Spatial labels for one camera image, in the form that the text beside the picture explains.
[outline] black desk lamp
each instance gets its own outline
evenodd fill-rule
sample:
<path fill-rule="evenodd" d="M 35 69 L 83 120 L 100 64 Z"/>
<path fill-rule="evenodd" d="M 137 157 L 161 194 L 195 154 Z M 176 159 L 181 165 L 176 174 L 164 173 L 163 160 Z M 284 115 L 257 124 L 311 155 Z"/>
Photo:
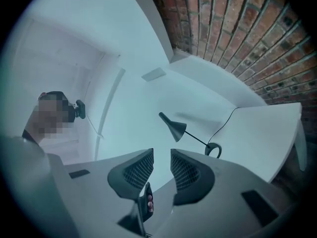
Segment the black desk lamp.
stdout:
<path fill-rule="evenodd" d="M 191 137 L 193 137 L 194 139 L 196 139 L 199 142 L 201 142 L 202 144 L 206 145 L 206 147 L 205 147 L 205 155 L 209 156 L 210 152 L 214 148 L 219 148 L 219 153 L 218 153 L 218 156 L 217 156 L 217 158 L 219 159 L 219 157 L 221 155 L 221 146 L 220 145 L 218 145 L 216 143 L 205 144 L 203 141 L 199 140 L 197 137 L 195 137 L 192 134 L 188 133 L 186 131 L 186 127 L 187 127 L 186 123 L 177 122 L 177 121 L 171 121 L 162 112 L 159 113 L 159 117 L 164 121 L 164 123 L 166 123 L 167 127 L 169 128 L 169 130 L 172 133 L 172 135 L 173 135 L 173 137 L 174 137 L 176 142 L 178 142 L 182 138 L 184 133 L 186 133 L 186 134 L 190 135 Z"/>

